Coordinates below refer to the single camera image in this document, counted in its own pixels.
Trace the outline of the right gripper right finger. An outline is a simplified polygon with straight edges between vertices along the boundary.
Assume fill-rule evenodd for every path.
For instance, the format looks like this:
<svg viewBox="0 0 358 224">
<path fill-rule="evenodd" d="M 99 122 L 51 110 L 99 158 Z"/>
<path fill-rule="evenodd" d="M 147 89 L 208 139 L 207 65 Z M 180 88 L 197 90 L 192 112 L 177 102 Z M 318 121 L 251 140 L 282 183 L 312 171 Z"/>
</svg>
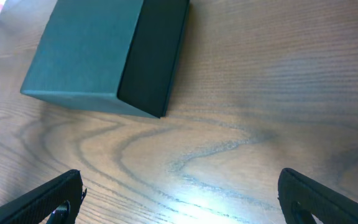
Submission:
<svg viewBox="0 0 358 224">
<path fill-rule="evenodd" d="M 358 223 L 358 203 L 291 169 L 282 169 L 278 200 L 287 223 Z"/>
</svg>

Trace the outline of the dark green box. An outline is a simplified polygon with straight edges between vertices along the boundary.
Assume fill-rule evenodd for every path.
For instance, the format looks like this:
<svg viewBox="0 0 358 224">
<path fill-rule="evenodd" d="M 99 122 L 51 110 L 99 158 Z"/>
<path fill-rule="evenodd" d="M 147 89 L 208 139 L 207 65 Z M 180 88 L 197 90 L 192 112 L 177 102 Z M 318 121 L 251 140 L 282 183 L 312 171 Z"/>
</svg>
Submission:
<svg viewBox="0 0 358 224">
<path fill-rule="evenodd" d="M 167 112 L 188 0 L 58 0 L 21 93 L 74 110 Z"/>
</svg>

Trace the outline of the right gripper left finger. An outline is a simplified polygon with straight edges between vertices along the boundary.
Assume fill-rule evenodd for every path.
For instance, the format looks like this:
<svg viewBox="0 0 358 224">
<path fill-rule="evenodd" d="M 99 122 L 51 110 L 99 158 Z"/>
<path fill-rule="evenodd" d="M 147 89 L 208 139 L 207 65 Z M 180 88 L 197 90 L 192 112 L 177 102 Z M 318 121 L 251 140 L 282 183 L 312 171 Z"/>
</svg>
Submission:
<svg viewBox="0 0 358 224">
<path fill-rule="evenodd" d="M 86 190 L 80 171 L 69 170 L 47 183 L 0 207 L 2 223 L 74 224 Z"/>
</svg>

